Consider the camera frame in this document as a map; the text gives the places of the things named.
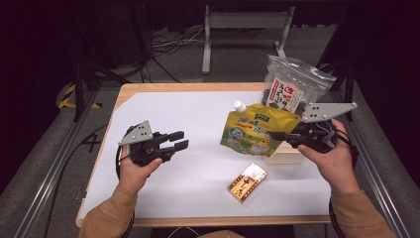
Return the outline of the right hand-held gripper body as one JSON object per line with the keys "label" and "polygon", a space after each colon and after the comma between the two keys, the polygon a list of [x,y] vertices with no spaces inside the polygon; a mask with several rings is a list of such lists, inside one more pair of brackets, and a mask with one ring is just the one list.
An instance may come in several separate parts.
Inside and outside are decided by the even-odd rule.
{"label": "right hand-held gripper body", "polygon": [[352,143],[347,138],[347,135],[333,125],[332,119],[351,112],[357,107],[358,104],[356,102],[310,102],[302,113],[301,122],[289,133],[291,140],[287,143],[293,148],[305,145],[322,154],[334,149],[338,139],[351,146]]}

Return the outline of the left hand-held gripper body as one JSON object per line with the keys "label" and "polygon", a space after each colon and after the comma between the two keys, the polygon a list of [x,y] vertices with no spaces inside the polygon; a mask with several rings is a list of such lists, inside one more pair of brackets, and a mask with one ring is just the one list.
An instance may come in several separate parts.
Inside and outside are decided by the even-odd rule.
{"label": "left hand-held gripper body", "polygon": [[160,145],[166,141],[173,142],[175,140],[175,133],[153,132],[148,120],[131,126],[118,142],[117,165],[127,158],[140,167],[148,165],[157,158],[167,162],[175,154],[176,146],[162,148]]}

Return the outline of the cream plastic container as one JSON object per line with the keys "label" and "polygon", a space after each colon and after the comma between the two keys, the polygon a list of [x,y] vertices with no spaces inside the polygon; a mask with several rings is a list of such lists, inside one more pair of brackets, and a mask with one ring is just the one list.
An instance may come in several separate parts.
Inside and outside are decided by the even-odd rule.
{"label": "cream plastic container", "polygon": [[270,157],[263,159],[271,165],[297,165],[301,164],[305,157],[288,143],[282,142]]}

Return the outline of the yellow spouted sauce pouch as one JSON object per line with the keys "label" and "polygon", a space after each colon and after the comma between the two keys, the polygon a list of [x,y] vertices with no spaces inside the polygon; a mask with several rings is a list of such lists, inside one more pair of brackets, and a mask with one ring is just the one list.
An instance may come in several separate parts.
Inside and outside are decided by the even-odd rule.
{"label": "yellow spouted sauce pouch", "polygon": [[273,139],[269,133],[290,133],[300,121],[300,116],[288,111],[237,100],[227,117],[220,144],[240,154],[271,157],[282,139]]}

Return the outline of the clear bag of dried seaweed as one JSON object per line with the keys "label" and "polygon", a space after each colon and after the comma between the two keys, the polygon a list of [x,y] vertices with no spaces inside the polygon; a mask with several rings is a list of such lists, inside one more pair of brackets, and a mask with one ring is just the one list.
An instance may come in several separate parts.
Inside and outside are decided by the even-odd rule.
{"label": "clear bag of dried seaweed", "polygon": [[300,59],[269,56],[261,104],[301,115],[325,95],[336,77]]}

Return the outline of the person's left hand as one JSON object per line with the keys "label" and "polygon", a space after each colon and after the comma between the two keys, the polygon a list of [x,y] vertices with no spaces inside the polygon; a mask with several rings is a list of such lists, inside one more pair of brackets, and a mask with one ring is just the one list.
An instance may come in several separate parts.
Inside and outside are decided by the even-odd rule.
{"label": "person's left hand", "polygon": [[162,159],[157,158],[144,167],[134,164],[127,154],[126,147],[122,148],[120,158],[120,178],[118,186],[130,193],[137,194],[145,185],[148,177],[162,164]]}

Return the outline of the person's right hand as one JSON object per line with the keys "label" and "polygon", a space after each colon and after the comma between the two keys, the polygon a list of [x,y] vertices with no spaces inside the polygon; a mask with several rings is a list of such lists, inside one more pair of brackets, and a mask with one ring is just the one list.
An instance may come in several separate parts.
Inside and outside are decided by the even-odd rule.
{"label": "person's right hand", "polygon": [[299,145],[297,150],[317,166],[333,193],[352,193],[361,189],[353,169],[351,147],[346,142],[338,139],[336,147],[326,154],[305,145]]}

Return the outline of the white table mat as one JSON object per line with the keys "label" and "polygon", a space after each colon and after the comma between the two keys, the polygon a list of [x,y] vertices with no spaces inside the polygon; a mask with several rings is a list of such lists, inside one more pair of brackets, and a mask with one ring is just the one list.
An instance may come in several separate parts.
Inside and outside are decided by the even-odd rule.
{"label": "white table mat", "polygon": [[[77,217],[83,219],[108,198],[118,183],[115,159],[127,129],[148,120],[153,131],[183,131],[187,149],[176,153],[147,180],[139,193],[136,221],[142,226],[252,222],[296,218],[304,222],[328,217],[330,188],[308,160],[297,165],[270,165],[263,158],[239,154],[220,144],[229,112],[237,100],[252,104],[255,91],[138,92],[114,112]],[[250,164],[266,178],[240,203],[229,185]]]}

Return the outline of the black metal stand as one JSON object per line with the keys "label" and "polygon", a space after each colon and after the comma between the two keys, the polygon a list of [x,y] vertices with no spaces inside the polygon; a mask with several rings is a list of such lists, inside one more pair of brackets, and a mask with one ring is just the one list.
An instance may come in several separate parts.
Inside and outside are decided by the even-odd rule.
{"label": "black metal stand", "polygon": [[77,122],[82,113],[87,108],[87,104],[84,102],[83,86],[86,85],[90,90],[97,91],[100,88],[100,79],[96,72],[104,74],[111,80],[114,80],[120,84],[128,83],[128,80],[120,75],[112,72],[100,66],[97,63],[91,62],[86,59],[79,60],[74,65],[74,84],[75,84],[75,116],[73,121]]}
{"label": "black metal stand", "polygon": [[310,89],[312,99],[305,99],[303,104],[298,106],[297,112],[299,115],[304,112],[304,107],[310,102],[317,102],[322,96],[330,92],[337,94],[342,84],[345,84],[342,101],[346,103],[353,101],[354,69],[348,60],[339,60],[320,68],[311,68],[310,72],[318,76],[316,82],[319,86],[316,89]]}

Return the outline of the small red and yellow box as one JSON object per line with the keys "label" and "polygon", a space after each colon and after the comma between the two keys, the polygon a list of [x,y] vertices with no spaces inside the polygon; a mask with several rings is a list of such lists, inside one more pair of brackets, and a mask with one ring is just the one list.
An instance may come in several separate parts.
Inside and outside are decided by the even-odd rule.
{"label": "small red and yellow box", "polygon": [[240,203],[243,203],[266,176],[267,172],[263,168],[256,163],[250,163],[229,185],[228,190]]}

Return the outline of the grey metal stand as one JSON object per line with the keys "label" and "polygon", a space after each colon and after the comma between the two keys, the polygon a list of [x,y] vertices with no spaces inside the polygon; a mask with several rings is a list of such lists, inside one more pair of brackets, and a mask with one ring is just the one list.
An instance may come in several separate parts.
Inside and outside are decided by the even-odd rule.
{"label": "grey metal stand", "polygon": [[284,46],[288,36],[295,7],[280,12],[213,12],[210,6],[205,9],[205,43],[202,61],[202,73],[208,74],[211,66],[211,30],[212,29],[280,29],[281,36],[274,43],[277,55],[285,58]]}

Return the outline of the aluminium frame rail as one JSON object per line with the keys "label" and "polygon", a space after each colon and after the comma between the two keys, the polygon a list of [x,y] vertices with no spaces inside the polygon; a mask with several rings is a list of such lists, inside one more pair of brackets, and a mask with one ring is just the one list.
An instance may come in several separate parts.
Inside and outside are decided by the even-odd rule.
{"label": "aluminium frame rail", "polygon": [[345,116],[340,120],[361,153],[356,166],[360,183],[398,238],[416,238],[414,199],[420,190],[401,164],[365,99],[358,92],[356,99],[359,107],[352,112],[353,121]]}
{"label": "aluminium frame rail", "polygon": [[44,156],[52,158],[47,167],[47,171],[37,186],[35,195],[31,199],[31,204],[25,212],[25,216],[19,223],[18,229],[14,232],[13,238],[29,238],[30,233],[34,229],[44,207],[46,206],[51,194],[53,193],[59,179],[60,173],[64,169],[65,161],[69,158],[70,147],[75,141],[77,133],[86,118],[88,111],[94,104],[94,100],[98,95],[98,91],[87,91],[85,99],[82,101],[83,109],[78,115],[74,111],[74,115],[68,121],[68,128],[62,137],[52,139],[57,142],[59,148],[56,152],[52,149],[43,150]]}

